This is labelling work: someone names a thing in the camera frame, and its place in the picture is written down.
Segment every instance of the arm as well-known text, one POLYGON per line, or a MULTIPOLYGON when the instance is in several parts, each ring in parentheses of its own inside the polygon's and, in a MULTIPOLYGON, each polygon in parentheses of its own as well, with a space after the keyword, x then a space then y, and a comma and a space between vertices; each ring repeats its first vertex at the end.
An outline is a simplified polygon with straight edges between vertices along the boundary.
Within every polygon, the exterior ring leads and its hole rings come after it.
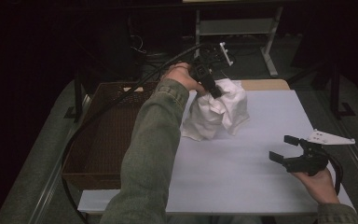
POLYGON ((356 212, 349 206, 341 204, 334 189, 330 172, 325 169, 315 176, 293 173, 305 186, 310 196, 319 203, 318 223, 358 224, 356 212))
POLYGON ((121 165, 121 190, 107 205, 101 223, 165 223, 180 125, 190 90, 203 88, 187 72, 170 69, 141 107, 131 145, 121 165))

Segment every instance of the white table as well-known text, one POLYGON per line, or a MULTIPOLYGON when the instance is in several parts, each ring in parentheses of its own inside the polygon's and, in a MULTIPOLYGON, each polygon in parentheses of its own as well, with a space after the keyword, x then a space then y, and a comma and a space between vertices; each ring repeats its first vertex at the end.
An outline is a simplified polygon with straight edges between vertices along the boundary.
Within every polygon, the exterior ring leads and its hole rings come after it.
MULTIPOLYGON (((181 139, 167 213, 265 216, 316 212, 317 203, 302 184, 283 166, 269 160, 270 151, 284 157, 302 155, 302 148, 284 143, 283 136, 306 138, 313 130, 296 92, 247 93, 251 119, 236 136, 222 128, 212 141, 181 139)), ((78 210, 102 213, 117 193, 118 190, 84 190, 78 210)), ((352 206, 343 187, 338 197, 352 206)))

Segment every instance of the floor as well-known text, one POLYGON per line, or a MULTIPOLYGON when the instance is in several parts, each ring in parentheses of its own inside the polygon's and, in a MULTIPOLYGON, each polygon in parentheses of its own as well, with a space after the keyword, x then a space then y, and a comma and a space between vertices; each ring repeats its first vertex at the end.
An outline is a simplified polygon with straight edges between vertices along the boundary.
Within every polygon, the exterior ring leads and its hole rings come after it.
MULTIPOLYGON (((231 79, 270 78, 259 48, 264 36, 229 36, 222 40, 236 57, 236 64, 219 76, 231 79)), ((301 36, 277 38, 270 56, 279 76, 287 80, 301 71, 291 67, 291 61, 301 36)), ((310 74, 293 83, 314 128, 356 139, 355 147, 328 147, 343 164, 345 175, 343 186, 358 212, 358 90, 345 77, 340 80, 340 102, 348 103, 356 116, 336 119, 329 110, 329 85, 324 90, 315 90, 310 83, 310 74)), ((68 136, 76 128, 72 119, 65 119, 68 107, 74 106, 73 83, 71 82, 57 99, 39 134, 34 147, 17 178, 0 212, 0 223, 82 223, 69 204, 63 191, 59 175, 61 154, 68 136)), ((80 191, 70 187, 77 203, 80 191)), ((99 216, 87 216, 89 223, 98 223, 99 216)), ((276 217, 279 224, 312 223, 315 217, 276 217)))

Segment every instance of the basket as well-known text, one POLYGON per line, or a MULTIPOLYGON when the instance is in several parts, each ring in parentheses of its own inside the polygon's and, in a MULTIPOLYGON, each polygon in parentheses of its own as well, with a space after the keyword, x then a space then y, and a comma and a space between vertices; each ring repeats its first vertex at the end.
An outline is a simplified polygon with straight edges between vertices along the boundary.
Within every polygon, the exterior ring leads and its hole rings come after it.
MULTIPOLYGON (((135 84, 100 84, 82 125, 135 84)), ((157 84, 145 83, 141 91, 112 106, 78 136, 62 167, 62 177, 68 183, 77 189, 120 189, 121 162, 130 146, 136 116, 157 84)))

